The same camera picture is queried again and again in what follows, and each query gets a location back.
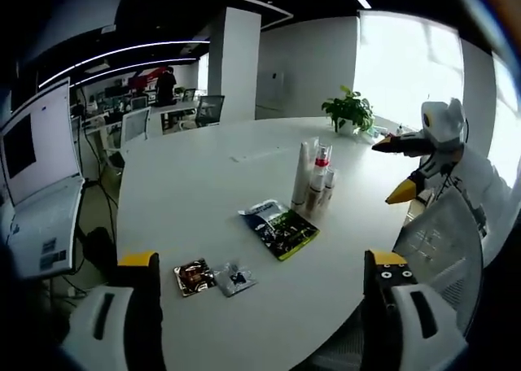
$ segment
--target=green plant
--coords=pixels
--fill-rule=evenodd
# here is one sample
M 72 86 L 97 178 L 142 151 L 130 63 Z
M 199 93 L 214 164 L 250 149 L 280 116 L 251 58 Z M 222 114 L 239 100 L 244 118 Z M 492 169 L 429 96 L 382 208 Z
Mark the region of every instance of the green plant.
M 322 110 L 331 118 L 335 126 L 335 132 L 345 124 L 345 120 L 351 120 L 355 127 L 361 131 L 367 131 L 374 122 L 372 106 L 367 98 L 361 98 L 360 92 L 352 92 L 348 87 L 341 85 L 340 89 L 345 93 L 344 98 L 328 98 L 322 104 Z

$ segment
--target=desk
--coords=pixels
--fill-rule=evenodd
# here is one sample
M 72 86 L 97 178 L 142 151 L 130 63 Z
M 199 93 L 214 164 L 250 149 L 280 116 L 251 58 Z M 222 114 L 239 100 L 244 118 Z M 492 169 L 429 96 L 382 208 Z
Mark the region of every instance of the desk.
M 278 261 L 238 210 L 289 203 L 302 140 L 331 142 L 339 180 L 321 233 Z M 409 204 L 384 200 L 417 166 L 341 137 L 325 117 L 258 120 L 151 139 L 129 154 L 121 182 L 118 256 L 158 251 L 167 369 L 287 371 L 319 348 L 363 294 L 364 251 L 390 251 Z M 239 258 L 259 284 L 226 298 L 182 298 L 173 267 Z
M 175 105 L 167 105 L 166 107 L 153 107 L 148 116 L 147 135 L 149 137 L 160 137 L 163 135 L 163 126 L 161 123 L 161 115 L 167 113 L 183 113 L 190 109 L 197 109 L 199 101 L 186 101 Z

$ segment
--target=person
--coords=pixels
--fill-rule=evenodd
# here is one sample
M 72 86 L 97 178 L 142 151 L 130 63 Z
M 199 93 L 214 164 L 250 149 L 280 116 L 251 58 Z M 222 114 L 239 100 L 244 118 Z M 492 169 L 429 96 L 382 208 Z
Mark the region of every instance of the person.
M 173 103 L 173 87 L 176 84 L 173 68 L 166 67 L 166 70 L 157 79 L 157 102 L 160 107 Z

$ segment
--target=black chair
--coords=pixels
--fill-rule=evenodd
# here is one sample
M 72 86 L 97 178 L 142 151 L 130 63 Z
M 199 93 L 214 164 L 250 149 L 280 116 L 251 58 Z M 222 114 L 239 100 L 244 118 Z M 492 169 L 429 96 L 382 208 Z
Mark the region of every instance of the black chair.
M 195 113 L 195 120 L 182 121 L 179 124 L 181 130 L 205 127 L 210 124 L 217 124 L 221 120 L 222 106 L 225 96 L 202 96 L 199 98 L 199 105 Z
M 182 100 L 185 101 L 194 101 L 195 91 L 197 89 L 186 89 L 185 93 L 182 94 Z

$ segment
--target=silver package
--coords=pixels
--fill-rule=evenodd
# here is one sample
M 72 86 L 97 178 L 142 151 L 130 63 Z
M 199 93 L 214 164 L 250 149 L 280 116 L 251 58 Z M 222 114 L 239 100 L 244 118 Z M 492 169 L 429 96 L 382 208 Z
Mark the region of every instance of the silver package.
M 213 276 L 222 293 L 227 297 L 234 296 L 257 283 L 252 271 L 239 265 L 238 261 L 232 261 L 214 268 Z

